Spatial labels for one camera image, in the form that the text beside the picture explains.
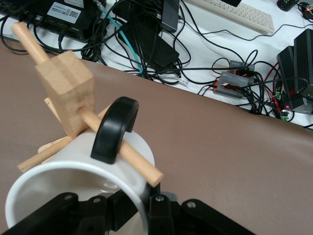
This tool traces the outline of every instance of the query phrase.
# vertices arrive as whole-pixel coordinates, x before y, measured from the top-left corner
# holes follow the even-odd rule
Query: brown leather surface
[[[0,46],[0,232],[16,165],[65,136],[46,107],[28,55]],[[84,62],[95,74],[96,109],[139,101],[134,125],[165,173],[162,191],[197,198],[259,235],[312,234],[313,132],[270,117]]]

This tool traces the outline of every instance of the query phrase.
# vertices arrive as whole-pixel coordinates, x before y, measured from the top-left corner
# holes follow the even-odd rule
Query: mug handle
[[[120,97],[110,106],[99,126],[93,143],[91,157],[114,164],[125,131],[133,130],[138,113],[138,101]]]

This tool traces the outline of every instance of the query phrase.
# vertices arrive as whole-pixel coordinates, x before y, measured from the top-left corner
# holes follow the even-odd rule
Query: white mug
[[[115,193],[121,189],[132,200],[139,214],[116,234],[148,234],[148,217],[144,207],[149,200],[146,180],[119,155],[112,165],[91,158],[95,135],[91,131],[82,133],[48,162],[30,169],[17,179],[5,203],[9,228],[60,193],[73,192],[78,195],[79,201],[86,201],[104,192]],[[141,136],[125,132],[123,139],[151,164],[155,164],[151,149]]]

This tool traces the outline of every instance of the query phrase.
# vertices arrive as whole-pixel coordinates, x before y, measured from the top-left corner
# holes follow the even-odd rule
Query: keyboard
[[[221,0],[186,1],[262,34],[272,34],[275,32],[271,15],[242,2],[237,7],[234,7]]]

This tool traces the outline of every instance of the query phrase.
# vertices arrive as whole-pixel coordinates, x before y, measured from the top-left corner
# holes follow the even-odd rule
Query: power adapter
[[[128,21],[121,26],[121,30],[137,55],[139,55],[137,44],[141,47],[143,59],[149,66],[157,71],[175,66],[179,53],[158,36],[148,24],[142,21]]]
[[[245,87],[249,83],[249,78],[241,77],[232,73],[222,72],[218,81],[214,84],[213,93],[230,96],[234,98],[242,98],[243,95],[233,89],[233,87]]]

